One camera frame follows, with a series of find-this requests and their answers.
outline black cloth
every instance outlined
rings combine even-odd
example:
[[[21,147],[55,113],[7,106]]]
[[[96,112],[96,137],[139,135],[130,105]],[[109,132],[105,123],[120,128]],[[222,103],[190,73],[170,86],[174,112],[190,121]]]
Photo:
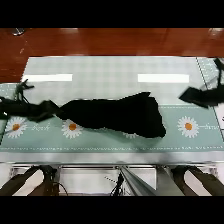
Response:
[[[149,92],[142,92],[119,100],[72,100],[60,109],[57,116],[70,119],[85,128],[108,128],[146,137],[164,137],[166,130],[158,103]]]

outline table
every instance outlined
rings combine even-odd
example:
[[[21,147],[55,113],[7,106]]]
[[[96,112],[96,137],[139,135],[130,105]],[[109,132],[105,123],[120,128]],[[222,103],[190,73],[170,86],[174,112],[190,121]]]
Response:
[[[113,130],[76,129],[66,132],[68,121],[59,118],[36,124],[26,122],[15,136],[5,134],[0,146],[2,162],[66,164],[169,164],[224,161],[223,136],[213,108],[206,110],[178,99],[188,87],[205,84],[203,58],[148,56],[31,57],[25,75],[72,74],[72,81],[30,82],[25,92],[32,103],[51,99],[63,105],[73,99],[119,99],[149,91],[159,103],[164,138],[145,139]],[[189,83],[138,82],[138,74],[185,74]],[[7,128],[22,121],[12,118]],[[197,127],[190,136],[178,125]]]

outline daisy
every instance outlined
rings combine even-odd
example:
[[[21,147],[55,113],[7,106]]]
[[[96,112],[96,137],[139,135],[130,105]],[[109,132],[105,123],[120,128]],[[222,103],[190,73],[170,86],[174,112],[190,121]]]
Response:
[[[71,120],[66,120],[63,122],[62,125],[62,129],[61,129],[64,134],[66,136],[66,138],[75,138],[76,136],[79,136],[82,134],[82,130],[83,128],[77,124],[75,124],[73,121]]]
[[[136,138],[136,136],[138,136],[138,135],[135,134],[135,133],[134,133],[134,134],[128,134],[128,133],[124,133],[124,132],[123,132],[123,135],[125,135],[126,138],[130,138],[130,139],[132,139],[132,138]]]
[[[15,117],[9,120],[5,128],[5,132],[8,132],[6,134],[8,135],[8,138],[17,138],[23,134],[23,131],[27,128],[27,125],[24,124],[24,122],[25,119],[21,117]]]
[[[177,127],[179,131],[182,131],[182,135],[185,135],[185,137],[194,138],[199,133],[199,127],[194,118],[182,117],[179,119]]]

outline flower center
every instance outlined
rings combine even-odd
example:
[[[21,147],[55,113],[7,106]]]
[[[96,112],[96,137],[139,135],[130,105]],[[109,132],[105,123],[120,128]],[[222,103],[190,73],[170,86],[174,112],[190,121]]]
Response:
[[[192,129],[192,124],[190,124],[190,123],[186,123],[186,124],[185,124],[185,128],[186,128],[187,130],[191,130],[191,129]]]
[[[76,124],[70,124],[69,125],[69,129],[71,130],[71,131],[74,131],[75,129],[76,129]]]
[[[12,130],[13,130],[13,131],[17,131],[19,128],[20,128],[20,125],[19,125],[19,124],[14,124],[14,125],[12,126]]]

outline red-brown wood surface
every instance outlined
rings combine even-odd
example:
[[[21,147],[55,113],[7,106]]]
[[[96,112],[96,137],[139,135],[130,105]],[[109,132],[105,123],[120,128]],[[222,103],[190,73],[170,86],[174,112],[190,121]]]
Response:
[[[30,56],[161,55],[224,57],[224,32],[209,28],[0,29],[0,82],[19,82]]]

